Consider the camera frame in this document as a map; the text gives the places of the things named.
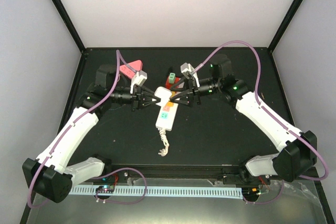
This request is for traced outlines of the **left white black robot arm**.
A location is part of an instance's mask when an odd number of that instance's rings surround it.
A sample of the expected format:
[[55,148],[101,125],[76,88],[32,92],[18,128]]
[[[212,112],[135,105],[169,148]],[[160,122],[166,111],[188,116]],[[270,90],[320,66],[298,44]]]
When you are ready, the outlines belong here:
[[144,71],[134,74],[129,87],[117,87],[121,75],[120,66],[101,65],[95,82],[87,88],[52,143],[36,159],[24,161],[22,168],[29,188],[27,202],[30,208],[34,208],[32,193],[59,203],[72,188],[89,179],[106,182],[112,177],[111,160],[99,155],[75,165],[68,163],[79,144],[113,103],[129,104],[132,110],[136,110],[160,101],[153,91],[143,86],[147,80]]

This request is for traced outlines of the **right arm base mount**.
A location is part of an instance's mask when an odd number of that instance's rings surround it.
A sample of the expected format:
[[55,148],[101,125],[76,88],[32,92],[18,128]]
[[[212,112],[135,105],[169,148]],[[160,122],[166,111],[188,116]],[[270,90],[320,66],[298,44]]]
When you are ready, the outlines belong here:
[[241,168],[239,166],[230,166],[222,168],[222,174],[220,179],[223,180],[226,184],[234,185],[261,185],[265,183],[270,185],[270,179],[265,176],[253,176],[251,175],[246,168]]

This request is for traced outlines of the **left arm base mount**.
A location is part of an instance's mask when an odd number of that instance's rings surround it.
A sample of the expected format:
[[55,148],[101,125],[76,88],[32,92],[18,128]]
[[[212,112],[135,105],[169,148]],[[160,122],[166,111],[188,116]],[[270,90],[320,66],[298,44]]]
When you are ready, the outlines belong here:
[[102,180],[105,183],[105,182],[109,182],[111,180],[111,177],[112,177],[113,181],[117,181],[118,180],[118,173],[119,172],[128,171],[130,169],[131,168],[129,168],[129,167],[119,168],[117,170],[114,170],[112,172],[106,173],[104,175],[99,175],[99,176],[92,177],[92,178],[90,178],[90,180]]

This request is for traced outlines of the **white long power strip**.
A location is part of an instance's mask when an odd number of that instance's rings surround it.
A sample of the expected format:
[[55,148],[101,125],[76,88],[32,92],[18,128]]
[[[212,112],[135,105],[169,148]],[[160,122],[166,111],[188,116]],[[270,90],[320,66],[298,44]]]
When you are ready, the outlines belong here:
[[160,107],[155,126],[158,129],[171,131],[173,128],[178,106],[179,106],[178,104],[174,103],[172,107],[166,107],[166,106]]

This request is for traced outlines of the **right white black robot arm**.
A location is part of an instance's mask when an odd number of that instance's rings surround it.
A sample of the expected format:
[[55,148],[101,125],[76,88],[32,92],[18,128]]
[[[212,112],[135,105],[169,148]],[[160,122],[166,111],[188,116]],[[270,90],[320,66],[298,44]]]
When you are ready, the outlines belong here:
[[182,64],[182,78],[170,88],[177,92],[171,102],[190,106],[194,101],[200,103],[203,96],[221,93],[227,104],[250,119],[271,140],[277,153],[244,161],[238,171],[243,183],[250,184],[258,176],[267,175],[279,176],[286,182],[303,177],[317,162],[316,135],[288,123],[262,102],[257,92],[250,91],[243,80],[236,79],[226,55],[212,58],[209,64],[211,77],[207,79],[199,79],[191,64]]

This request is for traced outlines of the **pink triangular power strip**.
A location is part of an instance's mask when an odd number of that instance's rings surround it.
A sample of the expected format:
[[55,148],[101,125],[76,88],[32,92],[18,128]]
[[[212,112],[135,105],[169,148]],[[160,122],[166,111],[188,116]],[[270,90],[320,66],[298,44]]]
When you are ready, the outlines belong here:
[[135,75],[135,72],[133,72],[133,70],[135,70],[136,72],[142,70],[143,62],[141,60],[136,60],[128,63],[128,65],[129,66],[121,65],[120,72],[128,79],[132,79]]

